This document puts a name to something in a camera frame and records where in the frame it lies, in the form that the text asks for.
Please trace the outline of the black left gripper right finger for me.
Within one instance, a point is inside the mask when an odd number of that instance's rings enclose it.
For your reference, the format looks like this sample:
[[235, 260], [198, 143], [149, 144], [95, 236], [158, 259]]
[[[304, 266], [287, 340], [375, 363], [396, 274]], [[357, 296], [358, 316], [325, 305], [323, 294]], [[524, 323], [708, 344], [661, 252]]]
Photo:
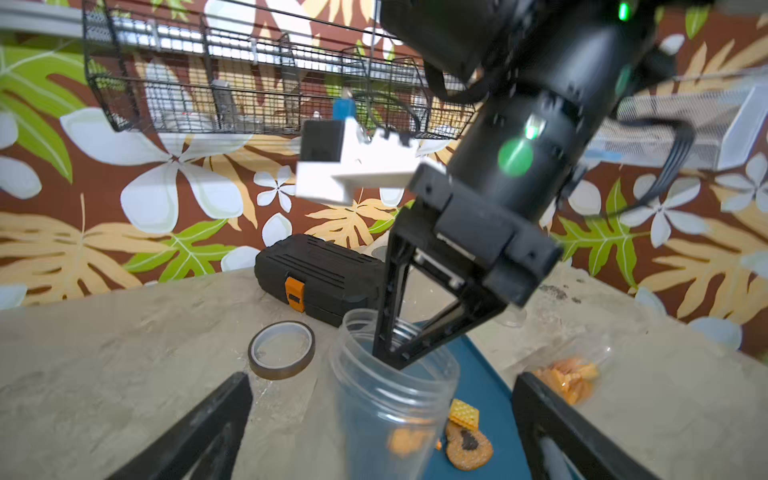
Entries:
[[517, 376], [512, 408], [534, 479], [654, 479], [530, 372]]

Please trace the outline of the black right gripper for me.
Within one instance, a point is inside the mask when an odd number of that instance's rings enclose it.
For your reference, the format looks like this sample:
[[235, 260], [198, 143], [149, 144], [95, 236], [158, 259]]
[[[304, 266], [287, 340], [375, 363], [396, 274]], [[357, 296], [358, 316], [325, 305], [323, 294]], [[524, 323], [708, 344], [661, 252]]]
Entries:
[[[537, 225], [431, 165], [418, 166], [408, 189], [417, 202], [400, 211], [389, 231], [373, 345], [373, 355], [398, 370], [499, 315], [507, 304], [525, 305], [563, 254]], [[394, 328], [411, 269], [455, 300], [396, 345]]]

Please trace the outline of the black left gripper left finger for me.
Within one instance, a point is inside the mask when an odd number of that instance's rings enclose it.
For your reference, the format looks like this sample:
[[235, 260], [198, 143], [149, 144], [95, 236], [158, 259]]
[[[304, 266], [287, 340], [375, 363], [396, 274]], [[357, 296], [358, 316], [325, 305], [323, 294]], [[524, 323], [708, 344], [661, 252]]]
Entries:
[[230, 479], [253, 395], [235, 372], [112, 479]]

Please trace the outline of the clear jar with cookies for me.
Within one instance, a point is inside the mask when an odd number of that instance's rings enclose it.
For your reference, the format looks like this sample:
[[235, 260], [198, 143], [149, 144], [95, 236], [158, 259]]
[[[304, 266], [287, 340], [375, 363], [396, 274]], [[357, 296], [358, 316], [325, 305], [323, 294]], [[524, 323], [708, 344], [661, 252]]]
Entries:
[[523, 371], [532, 373], [571, 406], [595, 393], [615, 353], [607, 334], [583, 334], [532, 354]]

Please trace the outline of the round brown cookie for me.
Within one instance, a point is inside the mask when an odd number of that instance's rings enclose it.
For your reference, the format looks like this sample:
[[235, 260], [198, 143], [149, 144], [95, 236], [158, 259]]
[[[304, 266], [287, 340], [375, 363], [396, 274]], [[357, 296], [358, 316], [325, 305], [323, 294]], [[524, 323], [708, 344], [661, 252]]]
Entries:
[[452, 421], [445, 427], [445, 452], [450, 463], [461, 471], [486, 465], [493, 456], [491, 442], [480, 431], [468, 430]]

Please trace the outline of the yellow rectangular cracker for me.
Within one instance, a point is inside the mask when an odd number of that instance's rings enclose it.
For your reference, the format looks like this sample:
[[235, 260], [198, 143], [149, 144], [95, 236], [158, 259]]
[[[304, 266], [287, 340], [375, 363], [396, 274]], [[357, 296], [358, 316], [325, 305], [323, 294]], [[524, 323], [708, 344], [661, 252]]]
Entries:
[[450, 405], [449, 420], [469, 431], [477, 431], [480, 423], [480, 411], [472, 405], [454, 398]]

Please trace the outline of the clear plastic cookie jar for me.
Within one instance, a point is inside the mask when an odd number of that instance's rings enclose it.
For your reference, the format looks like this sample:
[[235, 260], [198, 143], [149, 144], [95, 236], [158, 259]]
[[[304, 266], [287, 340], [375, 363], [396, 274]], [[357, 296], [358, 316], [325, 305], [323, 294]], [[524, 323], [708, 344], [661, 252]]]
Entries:
[[345, 314], [331, 359], [340, 466], [334, 479], [420, 479], [432, 451], [399, 458], [387, 449], [398, 427], [441, 433], [457, 391], [460, 367], [445, 347], [402, 370], [373, 355], [378, 312]]

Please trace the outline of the orange fish-shaped cookie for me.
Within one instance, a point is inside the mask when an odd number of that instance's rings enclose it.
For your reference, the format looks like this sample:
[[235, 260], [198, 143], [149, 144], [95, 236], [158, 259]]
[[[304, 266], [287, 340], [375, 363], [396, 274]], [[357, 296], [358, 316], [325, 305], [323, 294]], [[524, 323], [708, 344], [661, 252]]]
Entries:
[[426, 427], [398, 427], [389, 435], [387, 449], [399, 458], [421, 454], [428, 449], [441, 450], [442, 434]]

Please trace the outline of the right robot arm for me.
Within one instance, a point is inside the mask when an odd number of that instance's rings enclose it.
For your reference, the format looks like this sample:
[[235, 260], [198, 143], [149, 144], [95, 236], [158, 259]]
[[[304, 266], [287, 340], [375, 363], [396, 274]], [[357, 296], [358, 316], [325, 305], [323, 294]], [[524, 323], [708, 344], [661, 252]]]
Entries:
[[477, 105], [448, 166], [417, 168], [390, 232], [374, 356], [403, 369], [524, 306], [561, 259], [539, 221], [583, 179], [619, 102], [674, 76], [654, 1], [385, 1], [431, 93]]

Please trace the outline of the black plastic tool case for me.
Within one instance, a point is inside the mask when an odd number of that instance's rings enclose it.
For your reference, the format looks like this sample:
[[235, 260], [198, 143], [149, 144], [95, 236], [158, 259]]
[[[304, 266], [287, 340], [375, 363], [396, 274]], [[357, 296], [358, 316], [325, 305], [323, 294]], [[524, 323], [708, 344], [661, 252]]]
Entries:
[[384, 263], [329, 241], [294, 234], [255, 257], [261, 289], [299, 313], [333, 327], [355, 309], [377, 309]]

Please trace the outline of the teal plastic tray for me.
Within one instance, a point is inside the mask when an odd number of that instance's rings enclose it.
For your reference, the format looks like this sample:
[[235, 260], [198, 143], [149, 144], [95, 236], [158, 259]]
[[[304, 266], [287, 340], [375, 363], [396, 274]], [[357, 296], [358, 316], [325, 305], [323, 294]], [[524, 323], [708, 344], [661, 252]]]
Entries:
[[512, 411], [511, 389], [466, 337], [448, 345], [459, 362], [460, 379], [455, 398], [480, 411], [477, 431], [491, 442], [490, 461], [472, 471], [461, 471], [448, 460], [445, 452], [445, 427], [442, 449], [434, 450], [426, 467], [425, 479], [530, 479], [531, 473], [519, 438]]

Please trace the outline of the aluminium frame back bar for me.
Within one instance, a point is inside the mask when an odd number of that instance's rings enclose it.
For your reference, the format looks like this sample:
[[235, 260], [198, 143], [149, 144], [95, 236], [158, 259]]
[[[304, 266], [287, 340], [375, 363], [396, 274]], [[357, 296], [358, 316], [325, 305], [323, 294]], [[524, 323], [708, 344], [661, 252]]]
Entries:
[[63, 38], [80, 38], [82, 11], [77, 8], [12, 1], [1, 5], [1, 29]]

